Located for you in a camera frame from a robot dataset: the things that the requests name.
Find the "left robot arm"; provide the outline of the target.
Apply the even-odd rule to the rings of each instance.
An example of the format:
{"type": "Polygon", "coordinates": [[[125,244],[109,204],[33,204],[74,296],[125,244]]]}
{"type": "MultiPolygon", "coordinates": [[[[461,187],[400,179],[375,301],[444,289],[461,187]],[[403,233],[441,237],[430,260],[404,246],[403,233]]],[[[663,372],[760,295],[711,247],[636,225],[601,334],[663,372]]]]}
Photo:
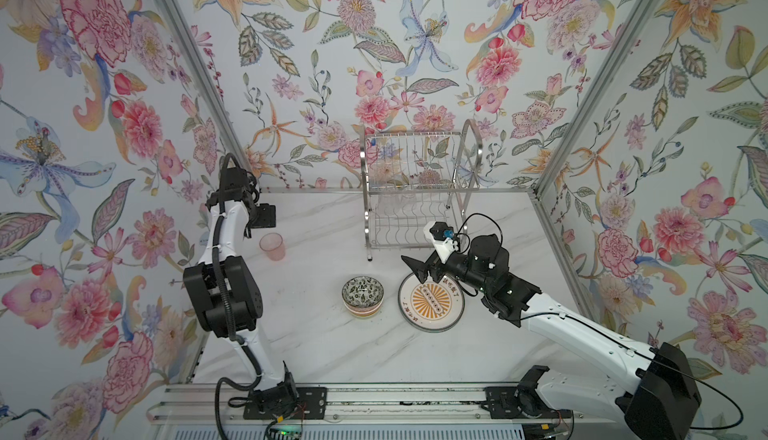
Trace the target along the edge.
{"type": "Polygon", "coordinates": [[[288,417],[299,403],[298,390],[287,366],[279,363],[259,320],[264,302],[256,280],[240,254],[244,240],[256,229],[276,226],[276,209],[259,201],[257,180],[232,154],[220,164],[219,186],[206,201],[210,235],[197,261],[185,268],[183,286],[199,325],[233,348],[245,365],[250,381],[238,383],[226,376],[217,381],[215,418],[222,418],[222,390],[240,392],[226,402],[270,420],[288,417]]]}

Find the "red patterned bowl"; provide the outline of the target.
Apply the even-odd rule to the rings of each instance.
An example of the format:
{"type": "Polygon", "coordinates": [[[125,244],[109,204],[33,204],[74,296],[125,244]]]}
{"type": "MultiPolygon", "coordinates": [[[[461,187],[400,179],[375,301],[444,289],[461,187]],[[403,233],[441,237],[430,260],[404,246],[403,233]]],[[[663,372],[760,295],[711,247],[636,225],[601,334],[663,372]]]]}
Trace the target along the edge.
{"type": "Polygon", "coordinates": [[[384,287],[375,278],[357,276],[343,285],[341,297],[346,307],[353,310],[368,310],[376,307],[383,300],[384,287]]]}

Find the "orange white bowl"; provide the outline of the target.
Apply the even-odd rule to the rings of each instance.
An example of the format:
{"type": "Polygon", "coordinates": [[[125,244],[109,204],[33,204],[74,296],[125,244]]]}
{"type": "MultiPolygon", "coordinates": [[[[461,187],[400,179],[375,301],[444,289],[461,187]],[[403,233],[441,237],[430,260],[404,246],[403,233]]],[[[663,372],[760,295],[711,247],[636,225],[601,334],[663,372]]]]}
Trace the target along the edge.
{"type": "Polygon", "coordinates": [[[381,308],[380,305],[375,305],[370,308],[353,308],[348,305],[345,306],[346,310],[356,318],[369,318],[375,315],[381,308]]]}

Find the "pink tinted glass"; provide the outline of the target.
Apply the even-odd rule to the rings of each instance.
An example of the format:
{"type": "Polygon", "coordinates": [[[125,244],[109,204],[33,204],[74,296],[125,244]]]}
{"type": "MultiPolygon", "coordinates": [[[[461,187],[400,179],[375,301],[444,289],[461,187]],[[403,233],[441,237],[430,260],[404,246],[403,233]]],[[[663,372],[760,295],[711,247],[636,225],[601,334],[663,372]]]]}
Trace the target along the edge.
{"type": "Polygon", "coordinates": [[[286,248],[284,240],[278,233],[264,235],[259,242],[259,247],[271,261],[278,262],[285,258],[286,248]]]}

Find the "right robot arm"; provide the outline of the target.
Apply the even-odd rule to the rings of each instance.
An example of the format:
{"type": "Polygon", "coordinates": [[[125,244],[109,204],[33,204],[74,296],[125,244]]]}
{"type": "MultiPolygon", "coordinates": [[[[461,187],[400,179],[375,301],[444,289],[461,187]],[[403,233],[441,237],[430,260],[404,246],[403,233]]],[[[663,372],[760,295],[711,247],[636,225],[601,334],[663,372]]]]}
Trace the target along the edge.
{"type": "Polygon", "coordinates": [[[621,423],[640,439],[687,437],[702,398],[681,350],[628,339],[566,308],[510,272],[509,253],[495,235],[473,239],[466,253],[443,228],[428,229],[426,237],[434,247],[427,260],[403,259],[420,283],[448,277],[466,284],[497,319],[549,339],[600,372],[573,376],[535,365],[517,384],[517,411],[585,413],[621,423]]]}

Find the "patterned plate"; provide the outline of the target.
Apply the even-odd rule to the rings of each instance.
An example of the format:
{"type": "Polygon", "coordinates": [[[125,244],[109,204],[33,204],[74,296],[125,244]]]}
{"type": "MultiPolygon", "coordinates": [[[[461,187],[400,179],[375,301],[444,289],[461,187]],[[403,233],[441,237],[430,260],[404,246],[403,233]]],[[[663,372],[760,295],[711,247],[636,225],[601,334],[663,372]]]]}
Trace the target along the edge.
{"type": "Polygon", "coordinates": [[[463,317],[465,295],[458,283],[444,277],[435,283],[420,283],[407,275],[398,289],[398,307],[404,319],[414,328],[430,333],[452,329],[463,317]]]}

